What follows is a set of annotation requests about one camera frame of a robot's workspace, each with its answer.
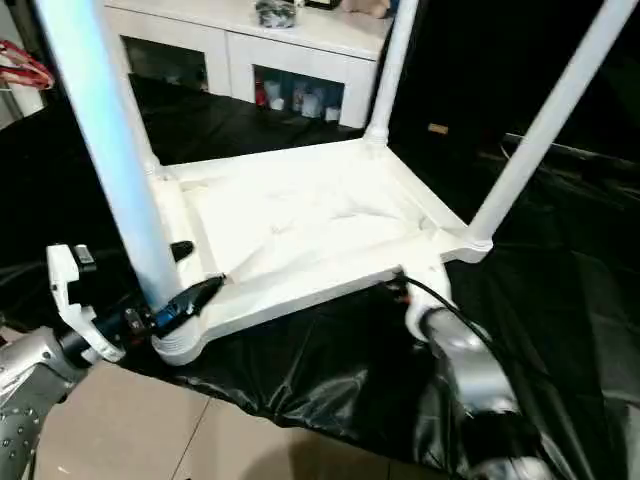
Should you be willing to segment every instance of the cabinet door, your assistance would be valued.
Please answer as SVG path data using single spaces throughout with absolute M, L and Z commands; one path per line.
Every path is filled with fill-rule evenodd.
M 124 43 L 129 72 L 231 95 L 226 37 L 222 30 L 105 7 L 111 30 Z
M 227 45 L 234 98 L 255 101 L 256 67 L 328 80 L 344 86 L 340 123 L 364 127 L 376 62 L 230 32 Z

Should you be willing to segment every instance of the white cabinet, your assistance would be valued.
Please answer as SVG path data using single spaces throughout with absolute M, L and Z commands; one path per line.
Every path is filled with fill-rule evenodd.
M 365 125 L 390 20 L 306 8 L 295 27 L 280 30 L 258 25 L 251 0 L 106 5 L 109 26 L 127 50 L 121 61 L 128 71 L 249 102 L 256 98 L 256 67 L 304 75 L 314 84 L 339 85 L 340 104 L 325 107 L 339 107 L 343 125 Z M 286 108 L 291 104 L 286 99 Z
M 231 95 L 224 30 L 117 8 L 106 10 L 110 28 L 121 39 L 136 38 L 202 52 L 209 93 Z M 125 67 L 131 72 L 134 70 L 131 65 L 132 52 L 129 50 L 128 54 Z
M 254 66 L 292 72 L 344 85 L 340 123 L 363 127 L 376 75 L 376 62 L 237 33 L 227 35 L 231 92 L 255 99 Z

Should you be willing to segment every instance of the black tablecloth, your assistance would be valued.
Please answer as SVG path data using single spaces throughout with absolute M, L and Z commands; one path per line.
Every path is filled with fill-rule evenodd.
M 359 132 L 227 98 L 134 79 L 164 164 L 353 138 Z M 451 155 L 441 139 L 399 129 L 392 148 L 465 220 L 503 162 Z M 0 311 L 14 327 L 56 325 L 44 248 L 120 240 L 66 104 L 0 131 Z M 636 478 L 640 376 L 640 218 L 629 165 L 540 170 L 487 258 L 447 269 L 468 316 L 547 372 L 506 365 L 527 412 L 576 478 Z M 624 174 L 619 175 L 620 168 Z M 105 295 L 134 282 L 126 263 Z M 455 451 L 440 366 L 374 287 L 216 340 L 193 363 L 163 364 L 148 346 L 124 366 L 405 461 Z

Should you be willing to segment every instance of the tile floor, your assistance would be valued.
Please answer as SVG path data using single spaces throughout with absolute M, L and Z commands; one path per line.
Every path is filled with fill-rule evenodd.
M 44 428 L 36 480 L 433 480 L 103 363 Z

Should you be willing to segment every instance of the shelf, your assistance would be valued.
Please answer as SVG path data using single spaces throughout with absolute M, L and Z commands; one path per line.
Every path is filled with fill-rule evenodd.
M 264 28 L 252 0 L 105 0 L 105 5 L 373 61 L 391 26 L 391 19 L 307 7 L 293 28 Z

